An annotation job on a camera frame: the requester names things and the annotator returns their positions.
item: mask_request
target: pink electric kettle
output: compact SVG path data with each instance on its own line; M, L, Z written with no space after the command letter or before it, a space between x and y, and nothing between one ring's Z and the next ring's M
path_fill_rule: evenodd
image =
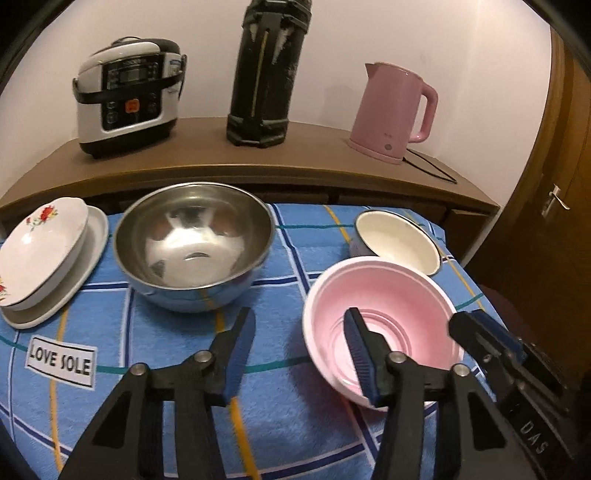
M348 144L370 157L401 163L409 143L424 142L435 110L437 92L410 70L389 63L366 63L368 84ZM411 137L421 95L427 107L421 130Z

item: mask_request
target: door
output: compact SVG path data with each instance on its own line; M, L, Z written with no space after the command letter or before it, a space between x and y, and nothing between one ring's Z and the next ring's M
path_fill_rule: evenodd
M508 299L541 349L580 378L591 368L591 82L554 33L540 133L489 237L468 273Z

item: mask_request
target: rice cooker lid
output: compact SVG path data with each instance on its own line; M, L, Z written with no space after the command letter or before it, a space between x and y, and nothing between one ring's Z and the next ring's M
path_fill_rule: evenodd
M122 37L115 40L108 47L94 52L81 66L78 74L97 65L109 63L142 54L177 53L181 50L177 43L165 38Z

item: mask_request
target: rice cooker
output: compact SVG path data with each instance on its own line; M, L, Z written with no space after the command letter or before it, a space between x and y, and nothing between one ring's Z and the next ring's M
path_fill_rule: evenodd
M163 38L124 37L72 80L82 150L94 158L166 138L177 121L187 56Z

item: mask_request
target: white wall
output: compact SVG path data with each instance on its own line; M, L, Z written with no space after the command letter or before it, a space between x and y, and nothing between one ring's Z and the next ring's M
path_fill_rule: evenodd
M70 81L125 35L189 56L180 116L225 116L249 0L76 0L38 38L0 96L0 195L76 137ZM290 119L350 129L367 61L419 73L440 104L422 149L504 205L530 153L548 86L548 26L521 0L316 0Z

